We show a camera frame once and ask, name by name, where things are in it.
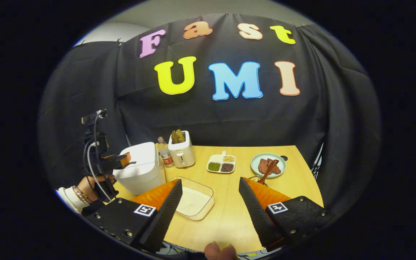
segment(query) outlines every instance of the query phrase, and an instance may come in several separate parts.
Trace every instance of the meat slice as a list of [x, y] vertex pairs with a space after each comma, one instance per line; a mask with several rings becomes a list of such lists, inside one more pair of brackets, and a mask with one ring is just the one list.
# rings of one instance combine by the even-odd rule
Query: meat slice
[[266, 174], [267, 168], [268, 168], [267, 161], [265, 159], [261, 159], [258, 165], [259, 172], [262, 174]]
[[[272, 159], [270, 159], [270, 158], [267, 158], [267, 166], [269, 167], [269, 165], [270, 165], [270, 163], [272, 163], [272, 161], [274, 161], [274, 160], [272, 160]], [[279, 173], [281, 173], [282, 171], [280, 170], [280, 168], [276, 165], [275, 167], [274, 167], [274, 169], [272, 169], [272, 172], [273, 173], [276, 173], [276, 174], [279, 174]]]

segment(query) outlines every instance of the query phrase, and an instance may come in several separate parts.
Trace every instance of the blue letter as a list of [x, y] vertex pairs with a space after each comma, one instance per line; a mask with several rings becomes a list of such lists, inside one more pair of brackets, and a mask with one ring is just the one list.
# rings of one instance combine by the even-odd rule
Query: blue letter
[[213, 95], [214, 100], [225, 100], [229, 98], [224, 85], [229, 89], [231, 94], [237, 98], [242, 86], [245, 84], [245, 90], [242, 96], [246, 99], [257, 99], [263, 96], [259, 90], [258, 69], [260, 65], [257, 62], [244, 62], [236, 76], [234, 72], [225, 63], [211, 64], [208, 69], [213, 71], [216, 93]]

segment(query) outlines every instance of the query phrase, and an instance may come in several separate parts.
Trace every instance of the white powder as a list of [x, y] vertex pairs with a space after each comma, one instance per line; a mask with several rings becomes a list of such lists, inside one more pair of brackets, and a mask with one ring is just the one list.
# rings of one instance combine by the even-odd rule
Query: white powder
[[209, 200], [210, 196], [206, 194], [187, 187], [182, 187], [182, 196], [176, 211], [178, 211], [178, 213], [184, 214], [185, 217], [189, 217], [198, 214], [206, 205], [205, 209], [203, 209], [203, 216], [200, 216], [201, 218], [197, 217], [194, 219], [190, 217], [192, 220], [200, 220], [205, 217], [206, 213], [208, 213], [214, 204], [213, 199], [211, 199], [210, 203], [207, 205]]

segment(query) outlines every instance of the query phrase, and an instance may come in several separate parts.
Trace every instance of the wooden spoon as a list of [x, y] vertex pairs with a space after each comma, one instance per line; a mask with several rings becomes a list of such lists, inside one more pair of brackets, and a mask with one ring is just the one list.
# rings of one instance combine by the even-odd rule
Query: wooden spoon
[[266, 181], [267, 176], [270, 175], [272, 169], [274, 169], [274, 167], [277, 165], [277, 163], [279, 163], [279, 160], [274, 160], [270, 163], [269, 168], [267, 168], [266, 174], [258, 181], [261, 184], [264, 184], [264, 182]]

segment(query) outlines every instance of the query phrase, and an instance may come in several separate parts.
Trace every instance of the human hand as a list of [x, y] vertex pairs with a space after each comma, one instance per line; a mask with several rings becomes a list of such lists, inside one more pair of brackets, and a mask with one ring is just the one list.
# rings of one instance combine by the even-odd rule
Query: human hand
[[[102, 182], [102, 181], [105, 181], [105, 177], [104, 176], [96, 176], [96, 178], [97, 178], [97, 181], [98, 182]], [[109, 179], [111, 180], [111, 179], [115, 179], [115, 176], [113, 175], [113, 174], [110, 174], [109, 175]], [[88, 196], [88, 199], [91, 201], [91, 202], [93, 202], [93, 201], [96, 201], [97, 199], [98, 199], [98, 197], [97, 197], [97, 195], [95, 194], [95, 192], [94, 192], [94, 187], [96, 186], [96, 180], [92, 177], [92, 176], [87, 176], [87, 177], [84, 177], [81, 181], [80, 181], [80, 183], [77, 185], [77, 187], [86, 195], [86, 196]]]
[[232, 244], [220, 250], [218, 244], [213, 242], [205, 247], [205, 257], [208, 260], [237, 260], [237, 252]]

